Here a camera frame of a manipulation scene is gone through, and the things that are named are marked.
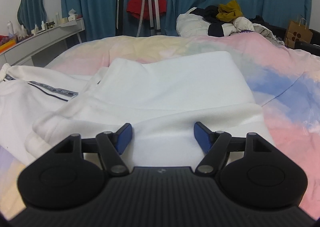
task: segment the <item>brown paper bag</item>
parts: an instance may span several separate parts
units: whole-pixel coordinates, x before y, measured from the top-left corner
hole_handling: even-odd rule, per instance
[[[301,21],[304,20],[306,22],[305,25],[301,24]],[[303,41],[306,43],[311,42],[311,38],[313,33],[309,30],[307,26],[307,21],[304,18],[301,18],[299,23],[293,20],[290,20],[289,27],[285,33],[284,43],[286,46],[294,49],[294,44],[297,41]]]

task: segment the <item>white cable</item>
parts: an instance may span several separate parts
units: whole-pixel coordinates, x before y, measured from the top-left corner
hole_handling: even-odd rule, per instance
[[[143,14],[144,14],[144,5],[145,5],[146,0],[142,0],[142,5],[141,5],[141,12],[140,12],[140,20],[139,20],[139,27],[138,27],[138,33],[137,37],[140,36],[141,32],[141,27],[142,27],[142,21],[143,21]]]

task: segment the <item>metal screw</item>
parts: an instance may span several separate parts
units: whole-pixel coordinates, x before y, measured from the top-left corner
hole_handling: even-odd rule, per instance
[[[127,168],[123,165],[116,165],[111,168],[111,172],[114,174],[122,174],[127,170]]]
[[[213,167],[209,165],[202,165],[198,167],[198,171],[203,174],[208,174],[213,171]]]

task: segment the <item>bed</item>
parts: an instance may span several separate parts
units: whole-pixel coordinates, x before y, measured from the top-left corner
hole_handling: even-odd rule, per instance
[[[300,204],[310,216],[320,217],[320,58],[302,50],[276,47],[257,33],[230,37],[119,36],[83,43],[67,50],[46,68],[92,76],[117,57],[155,63],[207,52],[227,51],[263,110],[264,122],[278,149],[304,169],[308,189]],[[22,208],[15,185],[24,165],[0,149],[0,209],[8,218]]]

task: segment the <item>white desk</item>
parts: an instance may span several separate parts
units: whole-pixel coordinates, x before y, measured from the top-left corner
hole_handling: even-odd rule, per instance
[[[79,18],[76,20],[75,25],[57,26],[41,32],[0,53],[0,67],[5,63],[10,65],[33,65],[31,59],[33,55],[69,36],[77,34],[81,43],[79,32],[84,30],[83,18]]]

